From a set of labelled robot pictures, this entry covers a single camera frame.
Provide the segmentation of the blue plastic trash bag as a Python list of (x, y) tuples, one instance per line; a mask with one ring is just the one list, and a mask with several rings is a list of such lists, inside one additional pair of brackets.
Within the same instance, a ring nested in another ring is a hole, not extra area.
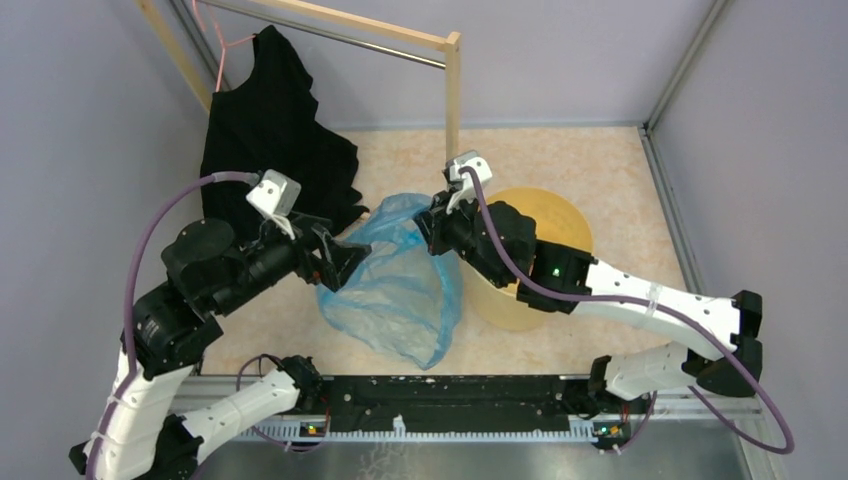
[(437, 365), (462, 319), (463, 279), (455, 254), (428, 253), (415, 214), (430, 205), (420, 193), (386, 197), (345, 239), (371, 253), (337, 292), (316, 295), (333, 328), (421, 370)]

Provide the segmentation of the wooden clothes rack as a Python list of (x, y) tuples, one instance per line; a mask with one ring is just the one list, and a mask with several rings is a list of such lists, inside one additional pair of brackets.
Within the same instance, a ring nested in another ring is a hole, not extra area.
[[(342, 35), (327, 29), (285, 20), (278, 16), (268, 15), (252, 9), (241, 8), (230, 1), (207, 1), (205, 4), (210, 7), (219, 8), (276, 25), (286, 26), (301, 32), (317, 35), (322, 38), (327, 38), (442, 70), (444, 72), (445, 84), (444, 132), (446, 157), (452, 158), (459, 153), (461, 125), (460, 47), (462, 39), (460, 33), (452, 32), (448, 36), (442, 37), (330, 7), (312, 4), (306, 1), (264, 1), (262, 3), (264, 6), (277, 10), (290, 11), (304, 17), (328, 22), (333, 25), (343, 26), (373, 35), (390, 38), (396, 41), (406, 42), (422, 48), (431, 49), (444, 56), (444, 59), (439, 61), (387, 46), (378, 45), (373, 42), (367, 42), (349, 35)], [(226, 85), (227, 83), (224, 81), (222, 63), (216, 60), (213, 52), (211, 51), (211, 47), (205, 39), (203, 21), (198, 18), (195, 11), (192, 8), (187, 7), (184, 2), (169, 1), (167, 3), (168, 7), (170, 7), (177, 19), (181, 22), (183, 30), (192, 41), (196, 54), (200, 57), (207, 70), (205, 75), (203, 75), (192, 63), (189, 54), (183, 49), (176, 37), (176, 34), (168, 25), (164, 15), (157, 8), (156, 3), (153, 1), (137, 1), (135, 5), (140, 10), (161, 45), (164, 47), (167, 55), (176, 66), (196, 100), (199, 102), (204, 111), (208, 111), (212, 100), (212, 91), (207, 85), (209, 78), (213, 77), (218, 87)]]

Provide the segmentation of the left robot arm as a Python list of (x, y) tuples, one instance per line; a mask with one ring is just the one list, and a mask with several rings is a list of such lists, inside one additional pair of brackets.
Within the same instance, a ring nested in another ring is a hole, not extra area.
[(300, 215), (293, 236), (268, 222), (245, 246), (231, 226), (203, 219), (162, 252), (164, 283), (135, 300), (121, 337), (119, 369), (91, 438), (70, 450), (88, 479), (187, 479), (219, 447), (266, 418), (326, 412), (322, 380), (300, 355), (276, 361), (253, 384), (216, 403), (175, 414), (172, 403), (233, 313), (288, 275), (337, 291), (370, 254), (335, 239), (323, 219)]

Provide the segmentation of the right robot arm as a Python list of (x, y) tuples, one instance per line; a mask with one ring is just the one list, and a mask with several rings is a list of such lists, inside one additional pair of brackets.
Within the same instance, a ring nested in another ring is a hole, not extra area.
[(450, 197), (438, 193), (413, 217), (430, 254), (453, 251), (493, 286), (515, 284), (515, 300), (531, 309), (601, 316), (668, 338), (660, 347), (595, 359), (586, 385), (594, 409), (612, 412), (645, 393), (693, 385), (725, 397), (756, 395), (760, 294), (708, 297), (665, 287), (538, 238), (535, 220), (503, 201), (485, 210), (475, 200), (451, 208)]

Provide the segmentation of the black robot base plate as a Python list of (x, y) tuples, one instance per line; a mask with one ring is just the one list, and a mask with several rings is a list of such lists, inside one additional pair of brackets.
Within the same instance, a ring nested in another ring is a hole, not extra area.
[(583, 377), (338, 375), (290, 412), (328, 419), (333, 433), (386, 431), (396, 417), (412, 433), (530, 433), (565, 431), (601, 414), (619, 420), (647, 406), (590, 391)]

